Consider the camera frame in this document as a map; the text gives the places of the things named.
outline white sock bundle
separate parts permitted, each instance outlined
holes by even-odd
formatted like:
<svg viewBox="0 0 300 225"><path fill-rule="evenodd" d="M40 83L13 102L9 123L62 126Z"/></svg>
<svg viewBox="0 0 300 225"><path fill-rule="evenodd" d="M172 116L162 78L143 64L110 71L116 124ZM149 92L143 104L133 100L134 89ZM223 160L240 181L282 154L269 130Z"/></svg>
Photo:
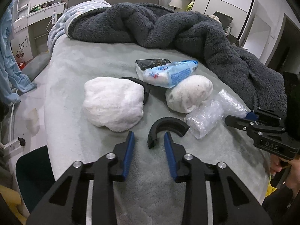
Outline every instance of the white sock bundle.
<svg viewBox="0 0 300 225"><path fill-rule="evenodd" d="M210 96L212 82L202 75L192 75L166 91L167 105L179 113L190 113Z"/></svg>
<svg viewBox="0 0 300 225"><path fill-rule="evenodd" d="M99 77L84 84L83 110L97 127L125 131L143 117L143 86L128 79Z"/></svg>

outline fleece blanket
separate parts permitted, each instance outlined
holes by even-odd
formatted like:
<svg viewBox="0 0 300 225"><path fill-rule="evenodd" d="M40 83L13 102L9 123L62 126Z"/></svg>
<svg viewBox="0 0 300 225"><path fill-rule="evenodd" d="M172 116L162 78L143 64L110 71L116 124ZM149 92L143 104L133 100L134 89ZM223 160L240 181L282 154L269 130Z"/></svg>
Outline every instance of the fleece blanket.
<svg viewBox="0 0 300 225"><path fill-rule="evenodd" d="M149 3L119 3L81 13L65 23L64 32L86 42L175 48L205 60L250 109L286 111L281 74L264 66L252 53L230 45L220 23L201 13L174 12Z"/></svg>
<svg viewBox="0 0 300 225"><path fill-rule="evenodd" d="M104 0L92 0L80 3L76 6L66 9L63 15L57 20L55 25L49 32L47 46L49 53L52 54L55 42L59 37L65 34L65 24L69 24L74 18L82 13L93 10L95 8L110 7L111 5Z"/></svg>

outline bed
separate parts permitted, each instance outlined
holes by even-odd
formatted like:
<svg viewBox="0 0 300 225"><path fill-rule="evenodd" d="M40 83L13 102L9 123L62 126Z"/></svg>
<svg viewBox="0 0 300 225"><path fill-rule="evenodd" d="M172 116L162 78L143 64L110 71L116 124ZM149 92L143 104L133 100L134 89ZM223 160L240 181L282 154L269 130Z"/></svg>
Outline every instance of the bed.
<svg viewBox="0 0 300 225"><path fill-rule="evenodd" d="M67 6L76 1L65 0ZM115 3L149 0L116 0ZM125 140L128 131L115 133L95 127L84 116L83 85L95 77L137 77L138 59L166 58L170 61L194 59L176 50L146 49L133 43L105 44L77 41L62 35L55 43L49 63L45 100L45 127L52 170L57 180L77 160L96 161ZM225 89L241 103L241 98L204 65L197 74L209 78L213 95ZM119 224L180 224L184 204L184 184L175 184L170 177L162 144L149 150L147 137L151 125L162 117L184 118L184 114L167 107L165 90L151 87L144 106L142 120L131 128L136 144L130 173L125 183L114 185L115 204ZM163 141L163 132L158 137ZM172 134L176 143L183 144L203 162L226 162L262 203L269 181L269 154L255 148L245 132L227 127L221 122L201 141L190 132L180 138ZM209 224L212 208L209 202ZM91 222L89 197L87 224Z"/></svg>

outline blue towel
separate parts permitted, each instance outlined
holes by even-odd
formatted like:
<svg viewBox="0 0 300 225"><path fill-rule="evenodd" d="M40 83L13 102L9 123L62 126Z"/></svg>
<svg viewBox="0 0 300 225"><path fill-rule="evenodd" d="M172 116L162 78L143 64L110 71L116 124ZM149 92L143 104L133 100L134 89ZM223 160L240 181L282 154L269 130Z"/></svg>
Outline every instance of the blue towel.
<svg viewBox="0 0 300 225"><path fill-rule="evenodd" d="M8 6L0 20L0 98L6 104L21 101L18 94L11 92L9 81L13 87L22 93L36 88L36 84L31 83L28 76L21 73L11 51L8 38L13 30L13 18L11 14L13 4L12 2Z"/></svg>

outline bubble wrap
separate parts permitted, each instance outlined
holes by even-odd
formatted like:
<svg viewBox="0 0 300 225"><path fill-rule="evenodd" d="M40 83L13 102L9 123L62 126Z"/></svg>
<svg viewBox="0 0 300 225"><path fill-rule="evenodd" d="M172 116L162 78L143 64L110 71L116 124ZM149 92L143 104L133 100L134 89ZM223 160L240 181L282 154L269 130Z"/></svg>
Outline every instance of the bubble wrap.
<svg viewBox="0 0 300 225"><path fill-rule="evenodd" d="M224 118L228 115L244 118L249 112L246 107L224 89L218 93L215 100L221 103L224 110Z"/></svg>
<svg viewBox="0 0 300 225"><path fill-rule="evenodd" d="M191 133L196 139L203 138L223 118L224 110L217 100L209 100L187 114L184 121L190 126Z"/></svg>

